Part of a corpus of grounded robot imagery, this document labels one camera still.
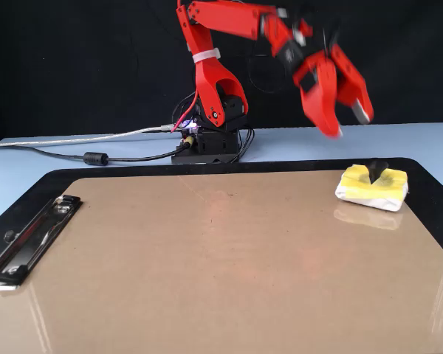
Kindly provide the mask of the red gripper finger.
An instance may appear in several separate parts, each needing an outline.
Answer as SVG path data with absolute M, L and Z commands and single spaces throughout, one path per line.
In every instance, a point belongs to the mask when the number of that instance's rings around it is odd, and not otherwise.
M 337 73 L 337 101 L 352 109 L 357 121 L 367 125 L 374 117 L 374 109 L 368 96 L 365 80 L 338 44 L 331 50 Z
M 337 73 L 333 61 L 323 51 L 314 53 L 302 62 L 292 79 L 300 90 L 306 117 L 325 136 L 341 136 L 335 113 Z

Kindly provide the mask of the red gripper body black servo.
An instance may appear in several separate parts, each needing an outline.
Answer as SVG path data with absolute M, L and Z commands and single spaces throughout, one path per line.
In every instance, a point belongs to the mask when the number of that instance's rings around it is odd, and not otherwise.
M 296 72 L 310 56 L 329 54 L 334 45 L 334 25 L 300 18 L 287 25 L 281 18 L 271 18 L 269 44 L 272 56 L 279 59 L 291 73 Z

